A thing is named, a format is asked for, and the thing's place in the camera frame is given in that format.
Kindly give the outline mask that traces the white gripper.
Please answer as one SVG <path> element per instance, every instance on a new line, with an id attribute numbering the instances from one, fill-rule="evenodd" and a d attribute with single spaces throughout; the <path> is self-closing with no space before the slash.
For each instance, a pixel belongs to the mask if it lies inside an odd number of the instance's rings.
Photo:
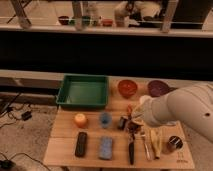
<path id="1" fill-rule="evenodd" d="M 150 127 L 160 127 L 167 124 L 167 121 L 163 119 L 165 107 L 152 97 L 143 104 L 139 103 L 133 109 L 131 116 L 133 122 L 144 122 Z"/>

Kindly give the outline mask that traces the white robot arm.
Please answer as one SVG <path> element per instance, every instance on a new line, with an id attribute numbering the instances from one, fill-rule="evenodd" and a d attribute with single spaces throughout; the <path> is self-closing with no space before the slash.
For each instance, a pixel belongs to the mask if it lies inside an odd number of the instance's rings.
<path id="1" fill-rule="evenodd" d="M 213 85 L 198 83 L 160 97 L 141 96 L 132 119 L 151 127 L 180 121 L 213 143 Z"/>

